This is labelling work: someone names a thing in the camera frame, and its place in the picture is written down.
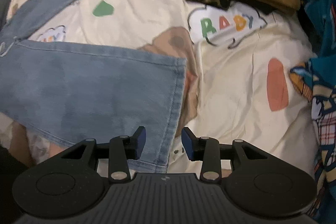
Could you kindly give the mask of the light blue denim pants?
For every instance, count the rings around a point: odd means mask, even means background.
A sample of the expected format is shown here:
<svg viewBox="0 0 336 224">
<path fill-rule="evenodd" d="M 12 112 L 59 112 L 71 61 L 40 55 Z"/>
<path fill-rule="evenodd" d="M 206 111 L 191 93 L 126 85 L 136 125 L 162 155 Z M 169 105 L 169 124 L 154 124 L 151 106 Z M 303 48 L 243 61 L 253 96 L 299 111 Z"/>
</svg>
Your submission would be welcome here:
<svg viewBox="0 0 336 224">
<path fill-rule="evenodd" d="M 28 0 L 1 30 L 1 113 L 68 146 L 146 128 L 130 167 L 165 173 L 178 127 L 186 60 L 126 47 L 35 42 L 76 0 Z"/>
</svg>

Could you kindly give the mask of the cream bear print bedsheet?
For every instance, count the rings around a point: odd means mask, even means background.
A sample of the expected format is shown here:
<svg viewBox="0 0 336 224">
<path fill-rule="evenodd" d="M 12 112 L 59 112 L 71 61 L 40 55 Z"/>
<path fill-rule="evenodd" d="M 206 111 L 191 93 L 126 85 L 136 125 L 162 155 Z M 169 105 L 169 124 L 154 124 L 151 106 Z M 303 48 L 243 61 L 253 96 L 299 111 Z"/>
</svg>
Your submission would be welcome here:
<svg viewBox="0 0 336 224">
<path fill-rule="evenodd" d="M 28 0 L 12 0 L 7 23 Z M 30 39 L 126 47 L 186 60 L 178 127 L 166 172 L 200 171 L 187 160 L 181 129 L 222 143 L 243 139 L 313 173 L 318 144 L 311 107 L 289 71 L 313 57 L 296 18 L 264 15 L 242 3 L 227 11 L 186 0 L 76 0 Z M 1 144 L 15 120 L 1 113 Z M 30 153 L 41 162 L 70 147 L 27 129 Z"/>
</svg>

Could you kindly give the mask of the dark grey quilt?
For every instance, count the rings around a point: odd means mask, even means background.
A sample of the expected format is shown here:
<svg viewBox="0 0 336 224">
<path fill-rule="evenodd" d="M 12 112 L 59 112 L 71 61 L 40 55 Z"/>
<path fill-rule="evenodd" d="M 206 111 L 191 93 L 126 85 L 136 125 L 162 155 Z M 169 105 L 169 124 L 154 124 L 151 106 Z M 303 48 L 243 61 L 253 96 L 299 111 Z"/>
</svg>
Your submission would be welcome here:
<svg viewBox="0 0 336 224">
<path fill-rule="evenodd" d="M 11 0 L 0 0 L 0 29 L 6 24 L 6 17 Z"/>
</svg>

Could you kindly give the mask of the blue cartoon print blanket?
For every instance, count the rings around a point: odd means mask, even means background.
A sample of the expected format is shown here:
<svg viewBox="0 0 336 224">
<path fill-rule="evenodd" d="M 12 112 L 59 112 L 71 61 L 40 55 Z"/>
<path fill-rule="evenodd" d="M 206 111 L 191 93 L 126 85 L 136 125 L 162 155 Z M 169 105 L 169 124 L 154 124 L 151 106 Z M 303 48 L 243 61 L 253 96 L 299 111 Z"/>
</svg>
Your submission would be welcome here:
<svg viewBox="0 0 336 224">
<path fill-rule="evenodd" d="M 318 194 L 308 212 L 318 223 L 335 223 L 335 0 L 301 0 L 299 22 L 316 57 L 290 70 L 296 91 L 311 103 L 318 143 L 314 178 Z"/>
</svg>

